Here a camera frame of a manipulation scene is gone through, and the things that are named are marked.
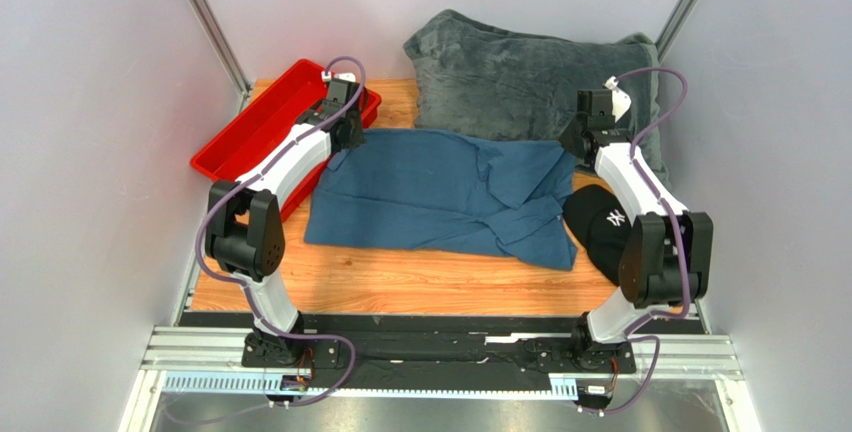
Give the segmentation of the blue t shirt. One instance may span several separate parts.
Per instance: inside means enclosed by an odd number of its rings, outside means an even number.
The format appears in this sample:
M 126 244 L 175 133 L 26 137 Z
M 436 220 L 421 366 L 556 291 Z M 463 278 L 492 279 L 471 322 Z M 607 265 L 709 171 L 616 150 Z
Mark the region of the blue t shirt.
M 336 154 L 311 197 L 316 245 L 513 257 L 569 271 L 564 229 L 574 158 L 553 141 L 375 129 Z

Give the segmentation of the black baseball cap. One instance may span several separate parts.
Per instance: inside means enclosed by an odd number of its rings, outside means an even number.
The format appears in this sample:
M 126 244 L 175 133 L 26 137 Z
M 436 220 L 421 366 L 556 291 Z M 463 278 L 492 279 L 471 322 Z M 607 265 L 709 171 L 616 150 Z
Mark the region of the black baseball cap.
M 566 199 L 563 219 L 591 263 L 618 286 L 631 223 L 617 198 L 599 185 L 582 187 Z

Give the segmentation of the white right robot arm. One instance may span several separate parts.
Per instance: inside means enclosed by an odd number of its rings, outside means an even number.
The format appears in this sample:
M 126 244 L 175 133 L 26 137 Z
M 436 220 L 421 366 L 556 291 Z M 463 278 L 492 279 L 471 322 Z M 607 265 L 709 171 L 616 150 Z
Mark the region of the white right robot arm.
M 576 115 L 559 138 L 605 187 L 587 186 L 565 202 L 563 218 L 616 291 L 578 320 L 568 356 L 596 370 L 628 348 L 629 335 L 653 318 L 675 317 L 702 297 L 709 281 L 713 223 L 668 192 L 630 135 L 616 127 L 631 105 L 618 88 L 581 91 Z

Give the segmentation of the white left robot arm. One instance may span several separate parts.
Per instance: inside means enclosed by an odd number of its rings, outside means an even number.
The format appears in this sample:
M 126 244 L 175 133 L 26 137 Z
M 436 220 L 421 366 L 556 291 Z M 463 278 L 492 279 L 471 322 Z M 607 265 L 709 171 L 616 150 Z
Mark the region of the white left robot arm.
M 285 237 L 280 209 L 309 172 L 364 141 L 359 107 L 364 87 L 351 74 L 325 74 L 326 96 L 297 117 L 289 134 L 237 181 L 219 180 L 196 251 L 212 258 L 221 279 L 240 286 L 254 316 L 249 361 L 291 366 L 306 352 L 303 319 L 280 274 Z

